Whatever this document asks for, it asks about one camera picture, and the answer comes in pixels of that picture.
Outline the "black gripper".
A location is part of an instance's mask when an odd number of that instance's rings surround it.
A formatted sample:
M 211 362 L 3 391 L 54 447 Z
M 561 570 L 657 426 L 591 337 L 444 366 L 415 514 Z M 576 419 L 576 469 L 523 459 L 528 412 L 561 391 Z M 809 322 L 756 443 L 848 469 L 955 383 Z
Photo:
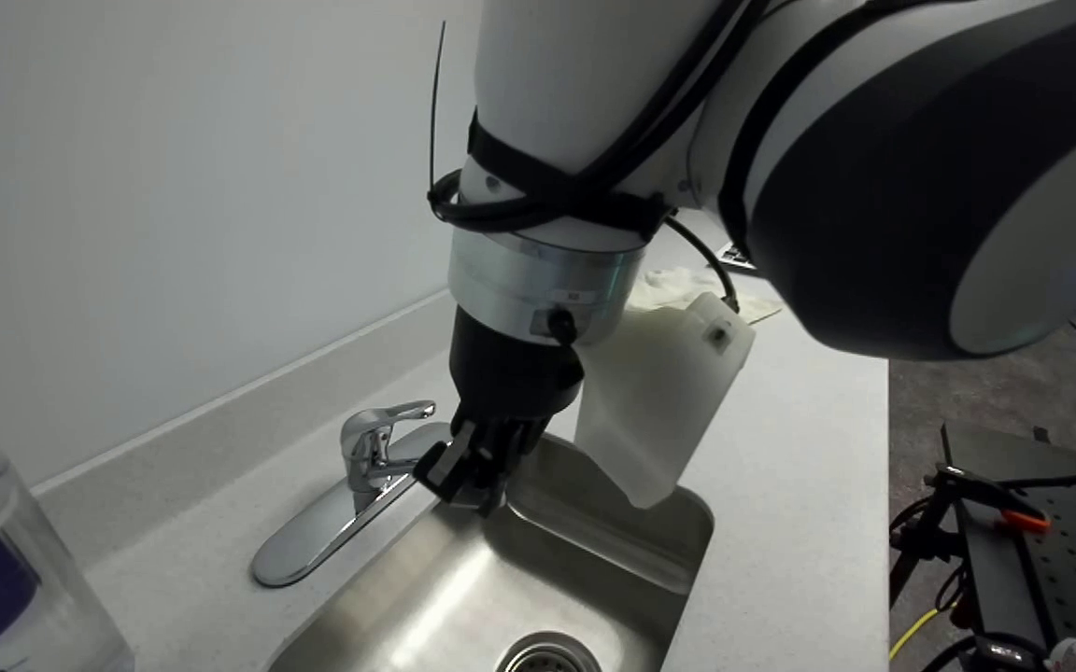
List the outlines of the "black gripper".
M 508 469 L 537 443 L 584 380 L 572 348 L 528 342 L 457 312 L 450 373 L 457 383 L 452 439 L 436 439 L 415 465 L 415 483 L 452 502 L 474 484 L 474 513 L 505 503 Z

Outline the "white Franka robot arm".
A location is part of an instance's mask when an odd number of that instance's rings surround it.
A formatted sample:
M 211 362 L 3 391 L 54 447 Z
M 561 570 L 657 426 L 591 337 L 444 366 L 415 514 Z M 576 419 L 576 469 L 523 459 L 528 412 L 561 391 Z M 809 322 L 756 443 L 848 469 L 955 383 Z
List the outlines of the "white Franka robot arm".
M 998 358 L 1076 316 L 1076 0 L 486 0 L 452 233 L 457 419 L 501 502 L 655 236 L 720 222 L 809 337 Z

